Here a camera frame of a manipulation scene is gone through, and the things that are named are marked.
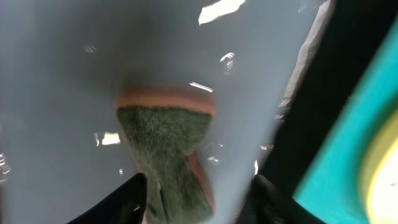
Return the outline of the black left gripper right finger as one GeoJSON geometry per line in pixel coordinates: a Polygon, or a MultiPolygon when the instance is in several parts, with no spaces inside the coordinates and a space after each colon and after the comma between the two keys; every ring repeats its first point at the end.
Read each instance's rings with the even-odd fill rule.
{"type": "Polygon", "coordinates": [[[254,176],[236,223],[324,224],[261,174],[254,176]]]}

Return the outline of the yellow plate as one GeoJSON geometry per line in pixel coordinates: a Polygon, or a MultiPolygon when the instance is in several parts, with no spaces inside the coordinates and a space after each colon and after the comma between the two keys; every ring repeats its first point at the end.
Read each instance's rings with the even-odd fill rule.
{"type": "Polygon", "coordinates": [[[397,224],[397,109],[369,140],[358,185],[369,223],[397,224]]]}

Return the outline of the teal serving tray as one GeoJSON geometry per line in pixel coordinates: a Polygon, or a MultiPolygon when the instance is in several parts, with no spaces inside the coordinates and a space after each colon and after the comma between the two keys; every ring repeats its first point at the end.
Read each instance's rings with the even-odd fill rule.
{"type": "Polygon", "coordinates": [[[394,109],[396,23],[294,193],[295,201],[325,223],[369,223],[358,185],[359,170],[375,129],[394,109]]]}

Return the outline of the dark blue water tray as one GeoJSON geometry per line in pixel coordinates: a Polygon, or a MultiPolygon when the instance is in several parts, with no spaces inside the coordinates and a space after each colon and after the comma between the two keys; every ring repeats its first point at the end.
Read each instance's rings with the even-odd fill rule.
{"type": "Polygon", "coordinates": [[[236,223],[258,174],[294,199],[396,17],[396,1],[1,0],[1,222],[68,223],[142,173],[116,101],[153,86],[215,99],[205,223],[236,223]]]}

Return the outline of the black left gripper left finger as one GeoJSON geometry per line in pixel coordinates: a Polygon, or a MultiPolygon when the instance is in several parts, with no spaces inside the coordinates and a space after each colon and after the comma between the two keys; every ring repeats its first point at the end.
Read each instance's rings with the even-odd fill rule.
{"type": "Polygon", "coordinates": [[[141,224],[147,205],[147,179],[138,173],[68,224],[141,224]]]}

